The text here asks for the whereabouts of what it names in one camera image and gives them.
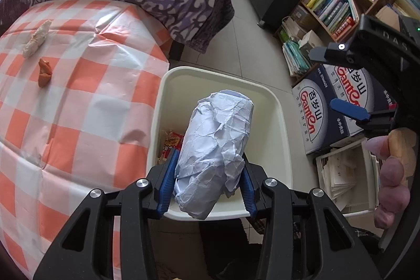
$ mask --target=blue gripper pad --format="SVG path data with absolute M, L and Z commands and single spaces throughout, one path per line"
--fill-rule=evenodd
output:
M 245 204 L 245 209 L 249 212 L 251 217 L 255 218 L 257 215 L 257 206 L 255 205 L 255 194 L 253 183 L 249 177 L 248 171 L 244 167 L 239 180 L 239 187 L 241 189 L 242 199 Z
M 174 149 L 174 154 L 172 154 L 171 161 L 167 166 L 167 170 L 159 190 L 159 204 L 157 206 L 157 214 L 159 217 L 162 217 L 163 214 L 169 209 L 172 193 L 174 192 L 175 167 L 178 164 L 178 158 L 179 151 Z
M 349 102 L 341 99 L 332 99 L 330 102 L 330 108 L 357 121 L 370 120 L 370 114 L 367 112 L 366 108 L 350 104 Z

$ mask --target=metal screw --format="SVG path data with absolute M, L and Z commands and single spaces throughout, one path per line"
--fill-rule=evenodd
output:
M 100 189 L 93 189 L 93 190 L 90 192 L 90 197 L 92 197 L 92 198 L 97 198 L 97 197 L 99 197 L 101 194 L 102 194 L 102 191 L 101 191 Z
M 266 186 L 271 186 L 271 187 L 277 185 L 277 181 L 274 178 L 268 178 L 268 179 L 265 180 L 264 183 L 265 183 Z
M 312 193 L 314 194 L 314 196 L 317 196 L 317 197 L 324 196 L 324 191 L 322 191 L 321 189 L 313 189 Z
M 145 178 L 142 178 L 142 179 L 139 179 L 139 180 L 136 182 L 136 185 L 137 185 L 139 188 L 145 188 L 146 186 L 148 186 L 148 185 L 149 185 L 149 181 L 148 181 L 147 179 L 145 179 Z

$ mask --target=cardboard box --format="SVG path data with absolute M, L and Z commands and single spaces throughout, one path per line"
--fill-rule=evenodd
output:
M 317 20 L 301 5 L 298 5 L 290 17 L 302 28 L 312 30 L 318 27 Z
M 321 65 L 292 90 L 299 107 L 306 154 L 343 146 L 362 129 L 354 120 L 331 110 L 333 98 L 366 108 L 368 112 L 389 109 L 395 101 L 366 70 Z
M 400 31 L 400 17 L 398 14 L 388 6 L 384 6 L 376 14 L 376 18 Z
M 303 38 L 299 41 L 299 49 L 302 53 L 308 56 L 310 50 L 315 47 L 322 47 L 325 44 L 317 36 L 313 30 L 310 30 Z

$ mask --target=white plastic basket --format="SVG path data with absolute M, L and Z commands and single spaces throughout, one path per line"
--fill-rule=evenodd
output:
M 376 157 L 366 149 L 366 138 L 324 154 L 316 158 L 319 186 L 325 190 L 322 170 L 329 157 L 340 154 L 348 149 L 353 149 L 360 157 L 361 163 L 356 167 L 357 184 L 350 190 L 353 198 L 342 210 L 345 217 L 362 216 L 373 212 L 378 204 L 377 192 L 379 189 L 379 166 Z
M 245 154 L 250 163 L 261 165 L 269 177 L 292 187 L 290 152 L 283 111 L 276 96 L 266 87 L 206 70 L 177 67 L 162 78 L 152 121 L 147 172 L 156 165 L 162 131 L 184 134 L 197 101 L 213 92 L 230 89 L 248 96 L 254 103 L 251 132 Z M 165 216 L 194 221 L 180 211 L 172 198 Z M 231 198 L 222 195 L 206 220 L 249 216 L 238 189 Z

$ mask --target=wooden handle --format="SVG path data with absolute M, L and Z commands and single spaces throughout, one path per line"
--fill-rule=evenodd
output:
M 417 156 L 414 147 L 417 142 L 417 134 L 409 128 L 397 128 L 388 135 L 389 152 L 391 156 L 398 158 L 404 166 L 402 185 L 408 186 L 408 177 L 414 175 L 417 164 Z

